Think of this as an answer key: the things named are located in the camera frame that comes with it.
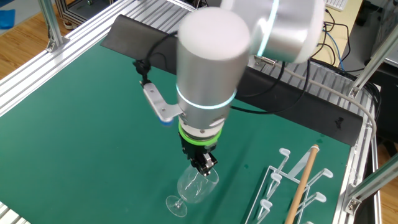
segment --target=wooden floor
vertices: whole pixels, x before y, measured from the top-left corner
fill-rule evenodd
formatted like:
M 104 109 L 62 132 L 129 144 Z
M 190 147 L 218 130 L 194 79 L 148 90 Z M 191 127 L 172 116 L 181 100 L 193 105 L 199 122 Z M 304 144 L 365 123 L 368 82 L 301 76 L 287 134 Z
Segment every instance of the wooden floor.
M 69 33 L 54 8 L 61 34 Z M 49 38 L 41 13 L 0 35 L 0 79 L 43 51 Z
M 69 32 L 58 18 L 62 35 Z M 0 36 L 0 79 L 43 51 L 48 42 L 47 28 L 40 14 L 19 24 Z M 385 148 L 379 148 L 379 165 L 389 159 Z M 381 189 L 384 224 L 398 223 L 398 179 Z

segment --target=glass base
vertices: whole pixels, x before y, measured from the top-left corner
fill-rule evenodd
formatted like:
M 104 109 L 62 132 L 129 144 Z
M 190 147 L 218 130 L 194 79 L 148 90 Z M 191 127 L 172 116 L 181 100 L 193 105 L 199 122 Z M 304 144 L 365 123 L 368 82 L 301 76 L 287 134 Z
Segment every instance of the glass base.
M 182 202 L 180 204 L 180 206 L 178 207 L 178 201 L 180 200 L 180 198 L 176 197 L 176 196 L 168 196 L 166 198 L 166 205 L 167 208 L 170 210 L 170 212 L 172 212 L 175 216 L 178 217 L 184 217 L 185 215 L 187 215 L 187 206 L 184 204 L 184 202 Z

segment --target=wooden stick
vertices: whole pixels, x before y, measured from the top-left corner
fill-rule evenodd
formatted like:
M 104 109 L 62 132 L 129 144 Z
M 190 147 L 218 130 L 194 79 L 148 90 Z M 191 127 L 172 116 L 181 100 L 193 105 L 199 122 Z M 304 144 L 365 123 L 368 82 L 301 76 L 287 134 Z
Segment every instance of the wooden stick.
M 308 178 L 310 177 L 313 162 L 315 161 L 315 157 L 317 156 L 317 147 L 318 145 L 315 144 L 311 148 L 311 153 L 308 158 L 307 165 L 305 165 L 303 175 L 301 176 L 300 183 L 298 184 L 296 194 L 294 195 L 292 205 L 290 206 L 289 213 L 287 214 L 285 224 L 293 224 L 297 209 L 299 208 L 301 198 L 305 190 L 305 186 L 307 185 Z

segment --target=wine glass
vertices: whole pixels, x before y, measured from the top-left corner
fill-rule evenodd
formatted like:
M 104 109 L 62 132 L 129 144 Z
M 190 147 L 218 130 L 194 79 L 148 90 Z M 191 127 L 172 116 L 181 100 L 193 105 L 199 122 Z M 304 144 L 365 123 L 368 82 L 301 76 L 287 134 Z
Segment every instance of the wine glass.
M 181 197 L 168 196 L 166 199 L 167 208 L 174 215 L 184 217 L 187 215 L 187 206 L 184 204 L 184 201 L 188 203 L 201 202 L 213 191 L 217 183 L 218 174 L 214 169 L 209 175 L 204 177 L 196 168 L 189 165 L 177 183 L 177 190 Z

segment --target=glass stem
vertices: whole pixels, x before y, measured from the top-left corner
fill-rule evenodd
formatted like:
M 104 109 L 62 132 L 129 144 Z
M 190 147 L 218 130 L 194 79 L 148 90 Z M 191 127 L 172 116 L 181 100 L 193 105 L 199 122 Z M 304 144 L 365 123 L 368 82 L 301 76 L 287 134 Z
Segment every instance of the glass stem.
M 184 199 L 180 198 L 180 199 L 175 203 L 175 206 L 176 206 L 177 208 L 180 208 L 181 205 L 182 205 L 182 203 L 184 203 Z

